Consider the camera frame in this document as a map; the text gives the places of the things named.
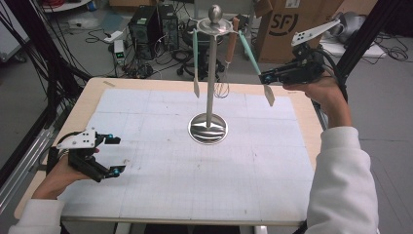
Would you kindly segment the person's right hand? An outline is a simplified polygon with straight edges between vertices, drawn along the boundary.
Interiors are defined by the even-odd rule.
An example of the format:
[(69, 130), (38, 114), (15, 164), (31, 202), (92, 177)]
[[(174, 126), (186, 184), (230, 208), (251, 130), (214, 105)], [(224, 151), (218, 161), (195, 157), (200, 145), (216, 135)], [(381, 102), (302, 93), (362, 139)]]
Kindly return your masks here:
[(315, 83), (283, 85), (282, 87), (288, 91), (303, 92), (308, 98), (317, 102), (326, 114), (349, 111), (349, 106), (337, 82), (331, 77), (323, 77)]

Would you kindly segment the white grid mat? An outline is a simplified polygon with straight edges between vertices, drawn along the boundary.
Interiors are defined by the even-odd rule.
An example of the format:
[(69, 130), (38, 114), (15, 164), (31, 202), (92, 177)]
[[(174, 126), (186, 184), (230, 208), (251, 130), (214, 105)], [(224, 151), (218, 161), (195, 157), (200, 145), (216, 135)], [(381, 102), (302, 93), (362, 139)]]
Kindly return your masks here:
[(183, 222), (291, 223), (305, 219), (313, 180), (290, 97), (231, 94), (213, 110), (228, 124), (219, 143), (188, 133), (206, 108), (191, 92), (109, 89), (89, 121), (119, 137), (96, 160), (124, 172), (82, 180), (61, 195), (63, 217)]

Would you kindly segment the large brown cardboard box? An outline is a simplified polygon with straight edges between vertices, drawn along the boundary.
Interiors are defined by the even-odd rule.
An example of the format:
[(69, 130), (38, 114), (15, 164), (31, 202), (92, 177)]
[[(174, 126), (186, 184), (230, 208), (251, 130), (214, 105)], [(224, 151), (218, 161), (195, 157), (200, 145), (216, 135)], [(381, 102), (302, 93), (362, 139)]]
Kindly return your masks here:
[(344, 0), (257, 0), (261, 18), (255, 51), (263, 63), (286, 63), (294, 58), (291, 41), (302, 32), (331, 21)]

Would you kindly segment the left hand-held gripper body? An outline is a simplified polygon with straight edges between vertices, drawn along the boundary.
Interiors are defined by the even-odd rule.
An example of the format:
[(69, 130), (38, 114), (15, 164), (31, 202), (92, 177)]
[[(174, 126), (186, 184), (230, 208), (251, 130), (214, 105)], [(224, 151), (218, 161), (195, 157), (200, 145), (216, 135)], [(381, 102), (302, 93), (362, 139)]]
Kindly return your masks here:
[(109, 170), (95, 160), (94, 154), (96, 148), (107, 138), (108, 135), (99, 134), (94, 129), (73, 132), (64, 136), (56, 148), (68, 151), (68, 164), (73, 169), (96, 182), (101, 182)]

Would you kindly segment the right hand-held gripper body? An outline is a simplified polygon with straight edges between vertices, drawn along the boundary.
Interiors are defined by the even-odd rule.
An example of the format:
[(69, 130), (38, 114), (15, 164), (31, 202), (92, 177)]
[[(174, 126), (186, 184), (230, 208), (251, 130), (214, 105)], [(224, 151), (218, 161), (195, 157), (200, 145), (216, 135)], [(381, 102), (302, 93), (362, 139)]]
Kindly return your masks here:
[(308, 42), (339, 23), (340, 21), (335, 19), (314, 28), (296, 32), (291, 41), (295, 60), (288, 63), (284, 68), (279, 68), (281, 73), (279, 81), (283, 84), (303, 84), (317, 79), (323, 73), (323, 62), (316, 58), (316, 50), (312, 49)]

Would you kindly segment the small device green display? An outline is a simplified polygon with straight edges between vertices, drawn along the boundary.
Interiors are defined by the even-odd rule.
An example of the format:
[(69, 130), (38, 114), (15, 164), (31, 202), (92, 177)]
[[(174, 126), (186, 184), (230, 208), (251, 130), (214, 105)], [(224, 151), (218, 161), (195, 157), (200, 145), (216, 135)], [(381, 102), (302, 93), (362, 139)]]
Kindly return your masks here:
[(114, 41), (114, 58), (118, 63), (123, 63), (125, 61), (125, 46), (123, 40)]

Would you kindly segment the wooden spoon green handle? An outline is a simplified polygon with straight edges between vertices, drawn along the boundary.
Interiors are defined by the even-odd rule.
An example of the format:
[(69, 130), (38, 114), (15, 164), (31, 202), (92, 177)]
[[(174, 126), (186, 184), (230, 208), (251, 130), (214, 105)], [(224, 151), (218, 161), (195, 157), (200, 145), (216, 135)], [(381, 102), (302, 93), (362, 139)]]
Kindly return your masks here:
[(198, 31), (196, 28), (193, 29), (193, 56), (194, 56), (194, 94), (197, 98), (200, 97), (200, 88), (199, 88), (199, 76), (198, 76)]

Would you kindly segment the black computer tower green label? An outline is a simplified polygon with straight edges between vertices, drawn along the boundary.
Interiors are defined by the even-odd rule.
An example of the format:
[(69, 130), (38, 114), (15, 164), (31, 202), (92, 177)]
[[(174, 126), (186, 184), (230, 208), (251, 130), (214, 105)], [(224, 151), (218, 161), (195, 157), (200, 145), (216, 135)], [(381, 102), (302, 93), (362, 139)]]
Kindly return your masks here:
[(140, 5), (129, 22), (132, 43), (140, 59), (155, 57), (155, 43), (161, 38), (158, 9)]

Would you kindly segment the white power strip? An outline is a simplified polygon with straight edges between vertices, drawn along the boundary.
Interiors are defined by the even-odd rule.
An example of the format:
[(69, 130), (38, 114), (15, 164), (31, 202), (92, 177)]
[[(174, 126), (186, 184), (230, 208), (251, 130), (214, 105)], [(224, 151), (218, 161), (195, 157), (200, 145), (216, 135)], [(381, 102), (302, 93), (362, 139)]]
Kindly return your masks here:
[(114, 40), (117, 40), (120, 36), (123, 35), (122, 31), (115, 31), (113, 33), (111, 33), (109, 36), (107, 36), (106, 38), (103, 39), (103, 41), (105, 43), (112, 43)]

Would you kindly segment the grey plastic device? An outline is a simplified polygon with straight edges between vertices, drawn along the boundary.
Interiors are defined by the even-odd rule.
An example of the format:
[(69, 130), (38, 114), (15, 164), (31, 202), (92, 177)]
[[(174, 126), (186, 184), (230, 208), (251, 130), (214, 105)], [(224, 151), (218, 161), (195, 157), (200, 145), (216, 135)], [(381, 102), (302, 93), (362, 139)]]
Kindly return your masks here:
[(338, 13), (335, 17), (339, 23), (328, 30), (329, 34), (345, 44), (351, 40), (366, 20), (366, 16), (355, 12)]

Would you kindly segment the steel utensil stand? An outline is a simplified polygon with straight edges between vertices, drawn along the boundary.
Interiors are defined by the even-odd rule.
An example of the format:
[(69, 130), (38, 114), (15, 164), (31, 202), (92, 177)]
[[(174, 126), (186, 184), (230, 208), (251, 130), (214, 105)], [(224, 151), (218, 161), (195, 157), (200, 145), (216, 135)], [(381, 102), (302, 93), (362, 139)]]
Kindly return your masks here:
[(196, 29), (209, 36), (209, 59), (206, 95), (206, 113), (194, 116), (188, 124), (190, 137), (197, 143), (212, 145), (221, 142), (228, 134), (226, 121), (213, 113), (214, 86), (216, 81), (216, 55), (219, 36), (229, 35), (233, 24), (222, 18), (223, 12), (218, 5), (208, 9), (207, 17), (196, 19)]

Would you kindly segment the wire whisk wooden handle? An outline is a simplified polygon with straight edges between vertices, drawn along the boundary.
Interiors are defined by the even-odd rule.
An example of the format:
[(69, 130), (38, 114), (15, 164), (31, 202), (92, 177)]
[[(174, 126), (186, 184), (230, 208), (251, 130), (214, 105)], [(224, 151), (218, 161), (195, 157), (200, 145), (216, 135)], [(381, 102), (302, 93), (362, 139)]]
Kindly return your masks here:
[(217, 80), (214, 86), (214, 95), (217, 98), (225, 98), (229, 95), (230, 92), (227, 74), (235, 52), (239, 23), (240, 20), (238, 18), (233, 18), (233, 31), (229, 34), (228, 48), (225, 56), (226, 64), (224, 68), (224, 73), (223, 76)]

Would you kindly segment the black office stool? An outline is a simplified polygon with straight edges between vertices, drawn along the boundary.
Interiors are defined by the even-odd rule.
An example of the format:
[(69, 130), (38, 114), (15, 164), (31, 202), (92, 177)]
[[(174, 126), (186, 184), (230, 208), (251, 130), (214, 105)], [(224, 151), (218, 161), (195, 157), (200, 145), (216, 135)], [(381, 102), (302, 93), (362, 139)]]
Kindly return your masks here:
[[(196, 25), (188, 25), (184, 31), (182, 32), (182, 40), (183, 42), (192, 47), (193, 46), (193, 36), (192, 32), (196, 28)], [(198, 33), (198, 78), (203, 80), (204, 78), (208, 77), (208, 49), (209, 49), (209, 36), (199, 32)], [(184, 72), (188, 73), (192, 77), (194, 77), (194, 62), (190, 62), (190, 60), (194, 57), (192, 55), (193, 51), (190, 51), (191, 55), (186, 58), (182, 65), (176, 70), (178, 75), (182, 75)]]

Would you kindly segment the wooden slotted spatula green handle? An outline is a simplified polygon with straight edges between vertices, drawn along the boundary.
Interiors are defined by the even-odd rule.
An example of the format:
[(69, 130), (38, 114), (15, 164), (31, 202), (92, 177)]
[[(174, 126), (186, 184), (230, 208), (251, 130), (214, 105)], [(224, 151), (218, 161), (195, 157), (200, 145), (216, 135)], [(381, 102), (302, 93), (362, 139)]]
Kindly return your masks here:
[[(259, 78), (261, 78), (262, 73), (259, 69), (258, 63), (257, 63), (257, 61), (254, 57), (254, 54), (253, 54), (252, 50), (250, 49), (250, 46), (247, 43), (247, 40), (246, 40), (244, 34), (240, 30), (238, 31), (238, 34), (239, 34), (241, 42), (244, 46), (244, 50), (246, 51), (246, 54), (247, 54), (252, 66), (255, 70), (255, 73), (257, 74), (257, 76)], [(264, 82), (261, 82), (261, 84), (263, 85), (264, 96), (265, 96), (266, 100), (268, 101), (270, 106), (273, 106), (274, 103), (275, 103), (275, 96), (274, 96), (274, 93), (273, 93), (271, 87), (268, 84), (265, 84)]]

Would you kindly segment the person's left hand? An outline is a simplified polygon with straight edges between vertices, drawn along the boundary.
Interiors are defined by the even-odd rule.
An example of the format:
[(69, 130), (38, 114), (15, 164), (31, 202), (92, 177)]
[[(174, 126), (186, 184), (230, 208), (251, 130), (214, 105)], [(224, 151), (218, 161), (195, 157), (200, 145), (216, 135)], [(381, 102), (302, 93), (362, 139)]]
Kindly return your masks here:
[(56, 199), (67, 186), (75, 181), (89, 179), (87, 175), (74, 170), (68, 163), (66, 156), (62, 157), (46, 176), (46, 199)]

